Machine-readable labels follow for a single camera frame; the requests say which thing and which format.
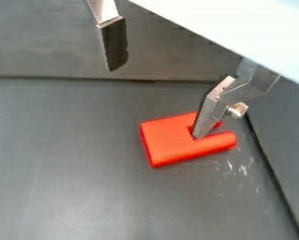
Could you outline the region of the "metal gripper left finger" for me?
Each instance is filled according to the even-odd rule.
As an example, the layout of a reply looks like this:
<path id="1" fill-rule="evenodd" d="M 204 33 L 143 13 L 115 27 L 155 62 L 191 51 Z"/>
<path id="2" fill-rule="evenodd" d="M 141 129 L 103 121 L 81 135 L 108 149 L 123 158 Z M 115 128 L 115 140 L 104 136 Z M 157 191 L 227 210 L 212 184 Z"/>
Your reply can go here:
<path id="1" fill-rule="evenodd" d="M 108 71 L 120 68 L 129 58 L 127 23 L 119 14 L 115 0 L 85 0 L 101 43 Z"/>

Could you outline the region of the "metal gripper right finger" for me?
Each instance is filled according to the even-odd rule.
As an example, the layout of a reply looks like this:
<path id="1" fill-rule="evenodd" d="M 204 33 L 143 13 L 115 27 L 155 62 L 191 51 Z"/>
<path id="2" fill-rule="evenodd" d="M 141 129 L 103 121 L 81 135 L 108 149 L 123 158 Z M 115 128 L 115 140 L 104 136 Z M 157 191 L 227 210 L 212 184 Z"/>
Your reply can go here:
<path id="1" fill-rule="evenodd" d="M 201 139 L 227 115 L 241 118 L 248 109 L 244 101 L 264 95 L 279 78 L 278 73 L 243 58 L 235 76 L 227 76 L 204 94 L 191 135 Z"/>

